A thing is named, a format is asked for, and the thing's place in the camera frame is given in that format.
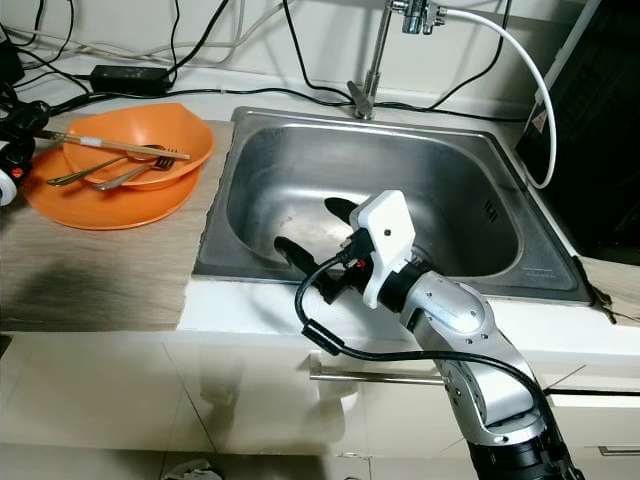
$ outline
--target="countertop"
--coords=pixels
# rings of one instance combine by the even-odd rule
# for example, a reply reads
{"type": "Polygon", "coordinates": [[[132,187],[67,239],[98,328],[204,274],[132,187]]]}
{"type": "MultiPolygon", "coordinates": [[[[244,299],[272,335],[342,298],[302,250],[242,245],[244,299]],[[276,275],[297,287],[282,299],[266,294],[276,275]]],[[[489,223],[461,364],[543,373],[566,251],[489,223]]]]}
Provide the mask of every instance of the countertop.
{"type": "MultiPolygon", "coordinates": [[[[203,78],[211,76],[204,72],[203,78]]],[[[229,81],[229,72],[220,73],[229,81]]],[[[258,86],[268,79],[260,76],[239,75],[237,82],[258,86]]],[[[195,73],[191,74],[194,85],[195,73]]],[[[60,101],[74,94],[73,85],[62,81],[47,82],[24,93],[23,98],[54,98],[60,101]]],[[[180,101],[187,108],[206,120],[229,120],[238,106],[274,108],[300,113],[317,113],[345,118],[344,109],[322,107],[304,100],[280,95],[253,96],[231,95],[184,96],[166,101],[180,101]]],[[[139,104],[140,101],[114,100],[83,109],[95,113],[139,104]]],[[[379,110],[377,120],[398,123],[467,128],[485,130],[493,134],[503,145],[516,169],[521,172],[513,154],[513,146],[519,130],[513,125],[470,120],[434,114],[417,114],[379,110]]],[[[576,252],[567,239],[558,232],[570,254],[576,252]]],[[[193,277],[186,287],[185,308],[177,326],[179,332],[196,333],[203,339],[206,334],[256,334],[259,337],[295,339],[305,341],[299,335],[300,325],[293,309],[294,286],[269,283],[220,281],[213,278],[193,277]]],[[[576,363],[600,363],[612,365],[640,365],[640,328],[612,325],[605,313],[586,306],[529,303],[518,300],[490,299],[499,328],[512,343],[531,361],[567,361],[576,363]]],[[[314,318],[355,344],[393,344],[396,348],[415,347],[413,339],[403,330],[395,316],[377,309],[368,310],[356,295],[329,307],[315,292],[309,292],[308,309],[314,318]]]]}

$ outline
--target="stainless steel sink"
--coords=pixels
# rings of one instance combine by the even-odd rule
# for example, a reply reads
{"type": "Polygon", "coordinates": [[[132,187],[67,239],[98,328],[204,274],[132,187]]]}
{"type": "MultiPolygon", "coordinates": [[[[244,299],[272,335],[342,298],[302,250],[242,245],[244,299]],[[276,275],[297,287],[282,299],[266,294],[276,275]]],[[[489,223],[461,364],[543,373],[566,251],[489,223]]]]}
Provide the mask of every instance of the stainless steel sink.
{"type": "Polygon", "coordinates": [[[572,259],[483,132],[362,123],[240,108],[195,274],[299,281],[275,251],[278,235],[317,261],[350,228],[324,207],[404,192],[415,255],[488,295],[584,303],[572,259]]]}

